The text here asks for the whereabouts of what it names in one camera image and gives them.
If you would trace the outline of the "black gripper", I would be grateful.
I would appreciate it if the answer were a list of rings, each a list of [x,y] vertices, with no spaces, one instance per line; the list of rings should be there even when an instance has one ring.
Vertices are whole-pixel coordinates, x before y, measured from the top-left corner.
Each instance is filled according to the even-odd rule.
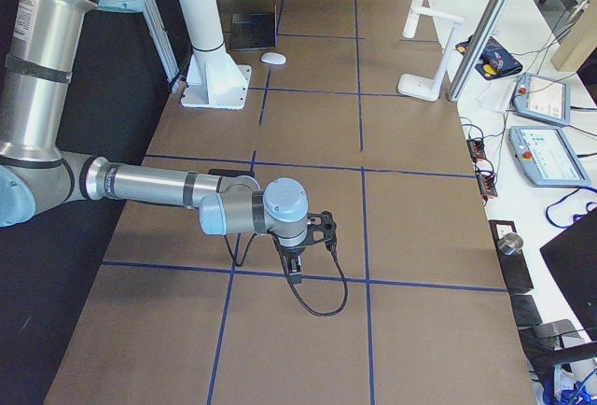
[[[320,214],[308,213],[305,236],[292,246],[284,246],[278,236],[274,236],[274,246],[283,255],[283,268],[289,283],[302,282],[301,254],[308,247],[324,244],[332,253],[337,247],[337,224],[329,211]]]

